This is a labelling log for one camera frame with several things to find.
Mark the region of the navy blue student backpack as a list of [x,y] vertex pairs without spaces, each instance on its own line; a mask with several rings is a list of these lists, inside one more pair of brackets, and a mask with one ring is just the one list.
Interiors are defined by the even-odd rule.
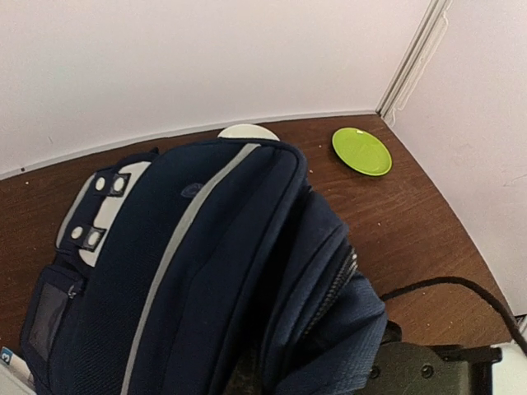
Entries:
[[96,171],[21,330],[38,394],[221,394],[255,344],[265,394],[365,387],[387,314],[347,225],[280,141],[218,138]]

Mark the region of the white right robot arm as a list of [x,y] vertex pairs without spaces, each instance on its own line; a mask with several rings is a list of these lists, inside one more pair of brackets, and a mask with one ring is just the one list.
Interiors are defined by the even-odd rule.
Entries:
[[388,322],[366,386],[359,394],[525,394],[526,356],[515,343],[464,348],[402,341]]

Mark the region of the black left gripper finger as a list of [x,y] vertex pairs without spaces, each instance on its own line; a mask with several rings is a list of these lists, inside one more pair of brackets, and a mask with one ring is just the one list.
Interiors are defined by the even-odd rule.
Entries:
[[231,377],[226,385],[225,395],[261,395],[263,385],[259,365],[259,345],[247,345],[241,352]]

